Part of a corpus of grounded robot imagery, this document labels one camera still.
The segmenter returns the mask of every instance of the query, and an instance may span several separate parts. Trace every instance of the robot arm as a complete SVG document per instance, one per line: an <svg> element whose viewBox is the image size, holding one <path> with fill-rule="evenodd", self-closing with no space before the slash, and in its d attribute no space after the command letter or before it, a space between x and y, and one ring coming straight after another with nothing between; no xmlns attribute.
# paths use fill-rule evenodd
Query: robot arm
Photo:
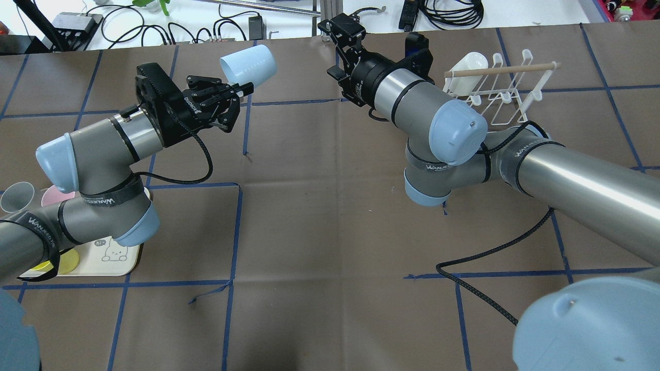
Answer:
<svg viewBox="0 0 660 371"><path fill-rule="evenodd" d="M366 31L349 16L319 28L343 61L343 70L328 69L343 96L409 135L405 185L413 201L438 206L452 189L501 178L660 265L660 180L567 149L535 124L487 133L481 115L432 84L432 56L420 34L409 34L406 58L395 63L366 50Z"/></svg>
<svg viewBox="0 0 660 371"><path fill-rule="evenodd" d="M260 82L275 73L270 58L270 75L261 76ZM144 193L140 173L133 173L130 165L196 137L202 129L216 126L231 132L240 98L254 91L249 77L227 71L236 67L242 66L223 65L227 76L243 83L188 76L188 89L182 92L158 64L140 65L136 106L39 147L37 160L53 184L65 193L79 191L82 197L0 219L0 281L46 260L54 269L35 281L52 278L60 252L105 236L122 246L139 245L153 236L160 225L158 215Z"/></svg>
<svg viewBox="0 0 660 371"><path fill-rule="evenodd" d="M394 63L362 46L346 15L319 23L344 63L328 69L346 99L368 104L409 135L405 187L424 206L452 189L503 179L642 259L660 265L660 180L567 149L535 124L487 132L486 122L428 78L428 41L411 33ZM513 359L521 371L652 370L660 364L660 268L570 285L521 317Z"/></svg>

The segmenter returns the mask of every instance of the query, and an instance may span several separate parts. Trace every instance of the black power adapter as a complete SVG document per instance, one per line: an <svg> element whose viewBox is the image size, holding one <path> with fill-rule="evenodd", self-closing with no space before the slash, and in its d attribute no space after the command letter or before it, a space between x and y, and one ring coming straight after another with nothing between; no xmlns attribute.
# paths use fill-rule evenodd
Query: black power adapter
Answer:
<svg viewBox="0 0 660 371"><path fill-rule="evenodd" d="M403 9L401 10L401 18L399 18L399 30L410 32L414 28L414 23L417 21L417 14L419 7L417 5L419 0L404 0Z"/></svg>
<svg viewBox="0 0 660 371"><path fill-rule="evenodd" d="M266 26L260 15L247 19L247 30L250 40L263 40L266 38Z"/></svg>

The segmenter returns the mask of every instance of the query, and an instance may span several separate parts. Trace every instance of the light blue joint cap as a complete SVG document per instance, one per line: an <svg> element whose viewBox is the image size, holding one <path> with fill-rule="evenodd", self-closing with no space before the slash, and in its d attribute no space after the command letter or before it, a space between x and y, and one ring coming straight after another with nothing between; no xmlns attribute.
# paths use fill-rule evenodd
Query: light blue joint cap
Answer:
<svg viewBox="0 0 660 371"><path fill-rule="evenodd" d="M152 238L158 231L158 227L160 227L160 219L154 203L151 203L142 218L123 236L114 240L122 246L137 246Z"/></svg>
<svg viewBox="0 0 660 371"><path fill-rule="evenodd" d="M438 160L458 166L477 153L487 133L486 119L464 101L453 99L433 117L428 144Z"/></svg>
<svg viewBox="0 0 660 371"><path fill-rule="evenodd" d="M23 326L25 311L0 288L0 370L39 370L39 343L32 326Z"/></svg>
<svg viewBox="0 0 660 371"><path fill-rule="evenodd" d="M69 133L40 145L36 157L48 179L60 192L78 190L78 168Z"/></svg>
<svg viewBox="0 0 660 371"><path fill-rule="evenodd" d="M520 318L513 360L520 371L658 370L660 285L597 277L534 302Z"/></svg>
<svg viewBox="0 0 660 371"><path fill-rule="evenodd" d="M449 195L451 194L451 192L449 192L446 196L443 197L431 197L429 195L425 195L415 189L415 187L413 187L413 185L408 182L408 177L405 174L403 174L403 177L406 181L406 194L408 197L410 197L411 200L419 205L427 207L440 206L443 202L447 201L447 198L449 198Z"/></svg>

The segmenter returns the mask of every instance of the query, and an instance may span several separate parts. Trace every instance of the light blue plastic cup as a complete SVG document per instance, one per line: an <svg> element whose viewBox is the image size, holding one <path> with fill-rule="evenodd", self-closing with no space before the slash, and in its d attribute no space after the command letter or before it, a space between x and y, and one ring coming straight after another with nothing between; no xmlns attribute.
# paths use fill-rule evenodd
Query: light blue plastic cup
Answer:
<svg viewBox="0 0 660 371"><path fill-rule="evenodd" d="M233 84L263 84L277 72L277 64L266 45L257 45L220 58L222 72Z"/></svg>

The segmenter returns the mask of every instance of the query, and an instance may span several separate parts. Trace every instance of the black velcro strap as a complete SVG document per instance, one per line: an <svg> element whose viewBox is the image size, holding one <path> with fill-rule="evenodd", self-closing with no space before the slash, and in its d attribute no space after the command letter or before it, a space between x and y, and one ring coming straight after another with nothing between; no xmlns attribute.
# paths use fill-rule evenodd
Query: black velcro strap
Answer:
<svg viewBox="0 0 660 371"><path fill-rule="evenodd" d="M62 203L60 203L59 209L57 210L57 221L59 223L59 228L62 229L62 234L64 234L64 237L66 237L69 241L71 241L72 244L82 245L83 244L82 242L73 238L73 236L69 232L69 229L67 229L67 225L64 223L64 204L66 204L67 201L68 200L64 200Z"/></svg>
<svg viewBox="0 0 660 371"><path fill-rule="evenodd" d="M53 234L43 220L28 211L24 211L12 217L12 220L0 220L0 222L10 222L20 225L39 237L44 244L44 253L48 254L48 260L53 265L53 268L39 277L17 277L18 279L28 282L42 282L57 276L57 271L59 270L59 249L55 242L55 234Z"/></svg>
<svg viewBox="0 0 660 371"><path fill-rule="evenodd" d="M133 174L129 178L129 181L121 188L96 195L86 195L81 193L81 196L87 205L113 207L136 198L140 193L144 192L144 189L145 187L142 184L142 179Z"/></svg>
<svg viewBox="0 0 660 371"><path fill-rule="evenodd" d="M445 162L429 162L421 157L418 157L411 151L410 142L406 144L406 159L408 160L409 164L425 172L443 172L454 168L454 166Z"/></svg>
<svg viewBox="0 0 660 371"><path fill-rule="evenodd" d="M124 141L124 144L126 145L126 148L128 148L128 151L131 153L131 156L133 157L133 160L135 162L140 161L140 156L138 156L137 151L135 150L135 147L131 143L131 140L128 138L128 135L126 135L126 132L123 130L119 122L115 119L115 117L110 118L110 122L112 123L112 126L115 127L115 130L117 133L119 133L119 136L121 137L121 140Z"/></svg>

